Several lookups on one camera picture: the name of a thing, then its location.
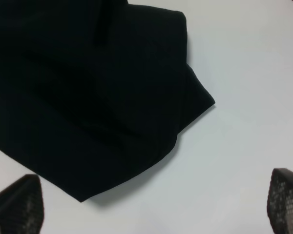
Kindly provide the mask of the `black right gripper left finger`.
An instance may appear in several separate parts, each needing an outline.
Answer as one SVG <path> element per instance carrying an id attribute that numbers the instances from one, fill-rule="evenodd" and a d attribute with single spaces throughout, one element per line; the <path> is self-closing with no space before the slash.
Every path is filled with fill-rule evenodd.
<path id="1" fill-rule="evenodd" d="M 0 192 L 0 234 L 39 234 L 43 221 L 38 175 L 24 175 Z"/>

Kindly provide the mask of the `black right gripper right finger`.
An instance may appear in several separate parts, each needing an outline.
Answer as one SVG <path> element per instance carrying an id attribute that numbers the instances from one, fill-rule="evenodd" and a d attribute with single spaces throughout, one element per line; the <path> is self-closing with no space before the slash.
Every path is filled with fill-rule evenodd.
<path id="1" fill-rule="evenodd" d="M 267 215 L 275 234 L 293 234 L 293 172 L 289 169 L 272 171 Z"/>

